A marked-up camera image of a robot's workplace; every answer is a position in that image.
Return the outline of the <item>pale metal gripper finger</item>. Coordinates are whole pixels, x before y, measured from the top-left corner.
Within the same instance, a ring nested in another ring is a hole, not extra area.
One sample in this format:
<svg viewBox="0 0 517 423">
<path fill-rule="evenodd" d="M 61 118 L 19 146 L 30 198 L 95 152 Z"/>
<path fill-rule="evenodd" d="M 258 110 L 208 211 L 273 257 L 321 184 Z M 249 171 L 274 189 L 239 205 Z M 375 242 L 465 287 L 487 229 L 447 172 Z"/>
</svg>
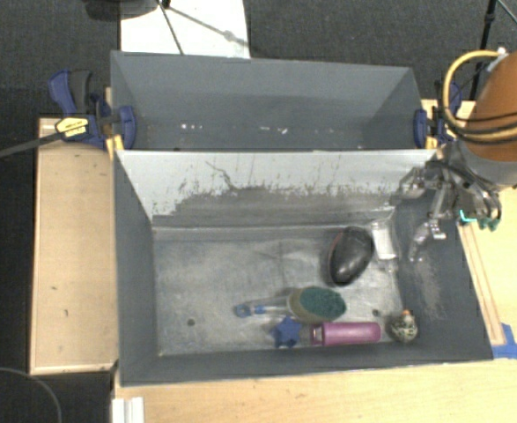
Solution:
<svg viewBox="0 0 517 423">
<path fill-rule="evenodd" d="M 396 190 L 389 198 L 391 205 L 403 201 L 419 199 L 426 191 L 427 167 L 413 167 L 398 183 Z"/>
<path fill-rule="evenodd" d="M 447 238 L 441 230 L 437 219 L 428 219 L 415 230 L 410 242 L 408 258 L 412 263 L 418 262 L 422 249 L 431 241 L 443 241 Z"/>
</svg>

